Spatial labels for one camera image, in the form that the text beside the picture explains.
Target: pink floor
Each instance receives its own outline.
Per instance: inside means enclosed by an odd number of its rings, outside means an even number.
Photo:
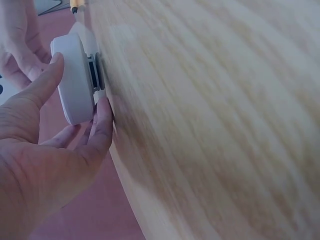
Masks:
[[[50,49],[53,38],[65,35],[75,23],[68,9],[40,16],[43,43]],[[67,125],[58,93],[41,112],[40,141],[54,136]],[[110,155],[94,184],[70,204],[47,219],[30,240],[144,240],[128,203]]]

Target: wooden surface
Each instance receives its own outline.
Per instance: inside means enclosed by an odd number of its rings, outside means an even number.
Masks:
[[[318,0],[91,0],[147,240],[320,239]]]

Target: white round cap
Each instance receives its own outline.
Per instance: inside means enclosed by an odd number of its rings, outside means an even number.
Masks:
[[[56,37],[51,42],[51,54],[62,53],[64,71],[58,86],[68,123],[77,125],[93,119],[94,97],[88,59],[76,33]]]

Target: hand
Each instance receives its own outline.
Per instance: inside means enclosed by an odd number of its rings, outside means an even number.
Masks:
[[[0,75],[20,89],[51,59],[41,43],[37,17],[33,0],[0,0]]]
[[[25,90],[0,106],[0,239],[23,239],[47,216],[89,186],[112,142],[107,98],[75,150],[66,147],[79,126],[67,126],[38,144],[40,109],[57,88],[64,59],[58,53]]]

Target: pencil tip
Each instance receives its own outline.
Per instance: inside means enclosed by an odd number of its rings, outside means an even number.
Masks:
[[[72,9],[71,9],[71,12],[73,14],[76,14],[78,12],[78,8],[76,6],[74,6]]]

